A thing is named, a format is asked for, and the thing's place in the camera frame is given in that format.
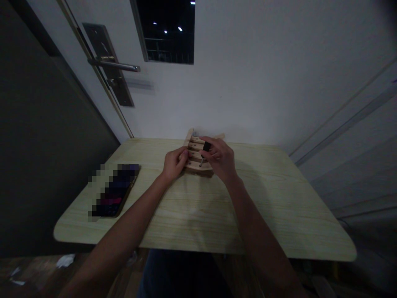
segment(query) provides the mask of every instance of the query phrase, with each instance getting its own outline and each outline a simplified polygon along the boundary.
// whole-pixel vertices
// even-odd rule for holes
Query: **dark floor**
[[[136,297],[149,249],[139,248],[137,260],[124,266],[116,276],[107,298]],[[67,268],[57,268],[61,255],[0,259],[0,297],[47,298],[57,297],[80,268],[88,253],[76,254],[74,262]],[[213,254],[234,297],[263,298],[256,274],[244,255]],[[343,263],[327,261],[291,260],[308,297],[318,297],[312,277],[327,279],[338,297],[381,297],[351,272],[343,269]],[[10,281],[10,274],[17,268],[20,271],[12,278],[24,281],[17,285]]]
[[[137,261],[123,267],[108,293],[108,298],[136,297],[149,249],[138,250]],[[0,297],[57,297],[61,289],[75,274],[88,254],[76,254],[67,268],[56,268],[61,255],[0,259]],[[235,297],[263,297],[256,275],[245,256],[213,254]],[[23,286],[9,278],[15,268],[21,271],[13,276],[24,281]]]

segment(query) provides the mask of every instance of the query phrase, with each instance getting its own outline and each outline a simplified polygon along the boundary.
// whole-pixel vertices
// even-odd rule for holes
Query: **forearm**
[[[248,195],[243,181],[236,177],[226,186],[248,258],[258,272],[265,293],[269,297],[290,292],[305,296],[287,256]]]
[[[106,296],[119,270],[140,244],[153,213],[169,182],[158,176],[146,192],[99,241],[80,270],[62,292]],[[90,291],[84,292],[84,286]]]

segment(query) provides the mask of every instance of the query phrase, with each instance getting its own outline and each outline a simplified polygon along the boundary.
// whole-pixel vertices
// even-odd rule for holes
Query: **wooden table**
[[[117,219],[93,222],[88,210],[92,210],[115,166],[141,165],[123,214],[161,173],[165,154],[182,143],[171,139],[127,140],[61,216],[54,237],[65,242],[98,243]],[[229,145],[239,176],[288,257],[356,258],[348,234],[284,151],[265,145]],[[222,181],[215,175],[203,178],[187,173],[177,179],[161,200],[140,246],[243,254],[233,206]]]

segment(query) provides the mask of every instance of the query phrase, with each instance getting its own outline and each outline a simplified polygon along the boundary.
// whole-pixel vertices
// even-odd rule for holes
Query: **dark wall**
[[[119,142],[7,1],[0,44],[0,257],[89,250],[53,228]]]

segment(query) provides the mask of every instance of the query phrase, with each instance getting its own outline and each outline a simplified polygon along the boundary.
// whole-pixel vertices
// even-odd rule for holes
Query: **wooden model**
[[[204,162],[200,166],[201,163],[201,155],[199,154],[199,150],[203,150],[205,142],[201,140],[199,137],[193,136],[194,128],[189,129],[186,139],[183,143],[183,146],[186,146],[191,153],[191,157],[187,164],[185,165],[185,171],[189,173],[195,173],[198,175],[211,177],[214,172],[212,171],[212,167],[210,163],[204,159]],[[225,134],[220,134],[215,137],[214,139],[224,139]]]

